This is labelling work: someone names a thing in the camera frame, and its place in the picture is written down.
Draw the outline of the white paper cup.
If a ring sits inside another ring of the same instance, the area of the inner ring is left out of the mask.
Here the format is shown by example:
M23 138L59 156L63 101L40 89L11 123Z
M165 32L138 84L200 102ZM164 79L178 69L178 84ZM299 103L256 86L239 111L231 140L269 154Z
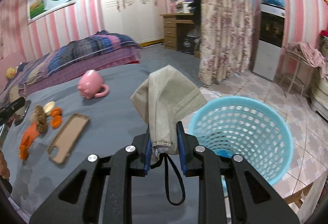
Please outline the white paper cup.
M43 107L44 113L49 116L51 114L51 111L55 108L55 102L54 101L49 101L46 103Z

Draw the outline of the floral curtain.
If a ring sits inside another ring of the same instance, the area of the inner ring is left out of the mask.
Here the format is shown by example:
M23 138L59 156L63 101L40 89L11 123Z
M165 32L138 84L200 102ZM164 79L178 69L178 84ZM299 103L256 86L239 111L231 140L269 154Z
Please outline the floral curtain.
M205 85L217 84L248 69L253 29L250 0L201 0L198 76Z

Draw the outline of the bed with purple quilt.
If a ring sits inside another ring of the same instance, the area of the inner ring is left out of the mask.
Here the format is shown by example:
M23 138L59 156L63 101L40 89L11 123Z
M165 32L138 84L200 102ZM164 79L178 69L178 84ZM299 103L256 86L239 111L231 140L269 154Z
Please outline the bed with purple quilt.
M45 88L81 77L87 70L138 64L139 44L124 34L102 30L92 36L71 41L45 56L18 66L18 72L1 93L1 105L9 103L9 93L30 95Z

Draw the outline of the light blue trash basket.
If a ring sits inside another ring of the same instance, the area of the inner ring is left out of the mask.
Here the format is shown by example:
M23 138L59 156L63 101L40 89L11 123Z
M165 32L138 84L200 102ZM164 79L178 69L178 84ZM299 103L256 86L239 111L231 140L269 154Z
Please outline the light blue trash basket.
M217 155L243 156L272 186L290 168L294 145L288 125L272 107L255 99L214 99L195 112L189 132Z

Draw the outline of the orange peel ball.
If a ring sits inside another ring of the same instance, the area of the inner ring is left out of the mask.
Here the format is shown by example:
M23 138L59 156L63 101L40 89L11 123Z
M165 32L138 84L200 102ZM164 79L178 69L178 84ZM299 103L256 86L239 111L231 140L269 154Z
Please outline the orange peel ball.
M54 107L51 110L51 116L56 117L56 116L61 116L62 115L62 109L60 107Z

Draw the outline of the orange peel piece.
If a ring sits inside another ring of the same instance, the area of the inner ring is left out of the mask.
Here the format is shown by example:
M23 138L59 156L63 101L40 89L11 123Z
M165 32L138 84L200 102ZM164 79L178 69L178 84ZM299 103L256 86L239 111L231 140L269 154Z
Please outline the orange peel piece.
M57 115L52 118L51 126L53 129L59 128L61 126L61 124L62 124L62 116L61 115Z

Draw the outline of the pink piggy bank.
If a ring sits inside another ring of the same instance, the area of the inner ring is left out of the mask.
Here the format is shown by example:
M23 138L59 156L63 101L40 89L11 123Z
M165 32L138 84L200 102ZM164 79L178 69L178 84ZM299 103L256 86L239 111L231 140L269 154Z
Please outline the pink piggy bank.
M102 98L109 94L109 87L96 70L88 70L79 80L77 90L85 99Z

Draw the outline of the pink cloth on rack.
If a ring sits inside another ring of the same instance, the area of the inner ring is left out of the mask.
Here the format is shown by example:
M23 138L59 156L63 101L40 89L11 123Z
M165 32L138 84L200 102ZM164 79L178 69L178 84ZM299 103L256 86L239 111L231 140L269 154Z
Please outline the pink cloth on rack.
M288 50L300 52L306 62L312 68L318 68L321 78L327 77L327 61L321 52L308 42L292 42L288 44Z

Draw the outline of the wooden desk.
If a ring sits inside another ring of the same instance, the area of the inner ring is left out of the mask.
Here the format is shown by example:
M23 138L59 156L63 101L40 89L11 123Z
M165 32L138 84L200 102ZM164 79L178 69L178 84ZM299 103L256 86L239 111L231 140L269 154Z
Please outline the wooden desk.
M198 35L192 13L162 14L166 49L194 55Z

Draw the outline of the yellow plush toy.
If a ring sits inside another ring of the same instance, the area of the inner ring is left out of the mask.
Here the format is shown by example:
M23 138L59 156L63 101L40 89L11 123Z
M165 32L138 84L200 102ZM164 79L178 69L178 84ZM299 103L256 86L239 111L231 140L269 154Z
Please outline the yellow plush toy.
M6 71L6 79L11 80L13 79L17 74L17 68L16 67L9 67Z

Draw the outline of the orange plastic wrapper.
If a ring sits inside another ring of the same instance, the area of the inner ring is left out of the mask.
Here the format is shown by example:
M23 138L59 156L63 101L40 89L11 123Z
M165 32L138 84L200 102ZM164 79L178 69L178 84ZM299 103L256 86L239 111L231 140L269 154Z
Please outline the orange plastic wrapper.
M19 158L26 160L28 158L28 149L32 145L34 139L40 135L40 132L37 131L37 123L34 122L30 127L24 132L22 140L19 146Z

